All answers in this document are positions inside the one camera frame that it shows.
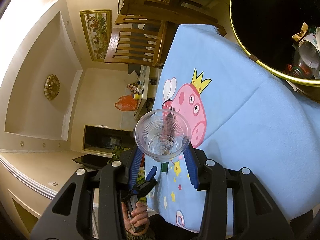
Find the human hand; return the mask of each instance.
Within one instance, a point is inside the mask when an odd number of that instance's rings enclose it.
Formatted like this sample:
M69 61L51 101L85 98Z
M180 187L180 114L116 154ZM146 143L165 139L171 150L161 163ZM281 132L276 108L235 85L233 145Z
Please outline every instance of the human hand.
M142 202L138 201L136 203L137 208L131 212L132 219L130 220L128 216L127 206L125 205L124 202L122 202L121 205L122 205L122 214L124 218L125 230L127 230L130 234L134 236L145 234L148 231L148 228L150 225L150 221L148 219L148 214L147 214L147 209L148 209L147 206L145 206ZM145 225L145 228L141 232L134 233L131 224L133 224L135 227Z

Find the clear plastic cup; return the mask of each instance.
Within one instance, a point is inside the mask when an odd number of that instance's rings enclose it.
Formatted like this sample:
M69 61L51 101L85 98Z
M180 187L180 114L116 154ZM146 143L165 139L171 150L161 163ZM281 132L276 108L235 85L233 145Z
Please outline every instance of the clear plastic cup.
M166 163L180 155L190 143L190 126L179 113L158 109L138 121L134 138L138 148L157 162Z

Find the bin rim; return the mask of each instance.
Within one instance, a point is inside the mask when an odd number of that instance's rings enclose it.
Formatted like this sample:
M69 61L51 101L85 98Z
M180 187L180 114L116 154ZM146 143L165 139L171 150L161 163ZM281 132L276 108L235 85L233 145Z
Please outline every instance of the bin rim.
M231 28L232 28L232 31L233 31L235 37L236 37L236 40L237 40L238 44L240 45L240 47L244 50L244 52L249 57L253 56L253 58L255 58L254 55L243 45L243 43L240 41L240 39L236 33L236 30L235 30L235 27L233 24L233 19L232 19L231 5L232 5L232 0L230 0L230 4L229 4L229 16L230 16L230 21L231 21ZM312 79L302 79L302 78L293 77L293 76L287 75L281 71L278 71L278 70L268 66L267 64L263 63L259 59L257 59L255 62L279 78L285 79L287 81L290 81L292 83L299 84L299 85L305 85L305 86L309 86L309 87L320 87L320 79L319 80L312 80Z

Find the yellow crown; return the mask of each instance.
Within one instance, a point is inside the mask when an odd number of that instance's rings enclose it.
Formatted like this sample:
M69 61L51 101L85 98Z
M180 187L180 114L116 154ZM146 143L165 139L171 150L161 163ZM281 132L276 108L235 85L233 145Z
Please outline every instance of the yellow crown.
M211 79L205 79L205 80L202 81L202 76L203 76L203 71L199 76L197 76L197 70L195 69L195 71L193 73L192 81L191 81L191 84L195 86L195 88L197 89L199 94L201 94L202 91L211 82Z

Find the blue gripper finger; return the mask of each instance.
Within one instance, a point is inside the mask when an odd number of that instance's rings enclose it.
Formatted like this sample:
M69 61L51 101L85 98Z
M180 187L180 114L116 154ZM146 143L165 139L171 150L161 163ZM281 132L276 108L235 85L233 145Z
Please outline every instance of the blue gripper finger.
M142 156L143 156L143 152L138 147L134 147L132 150L133 151L136 150L136 152L135 152L134 158L132 160L132 164L131 164L130 171L129 171L128 185L129 185L130 190L133 188L133 186L137 182L138 172L140 169L140 164L141 164L141 160L142 160Z
M147 175L146 181L152 180L155 177L157 170L157 166L153 166Z
M195 187L195 189L198 189L200 184L199 178L198 178L198 167L195 163L195 160L191 151L194 151L194 149L190 143L188 148L183 152L183 155L187 165L190 182Z

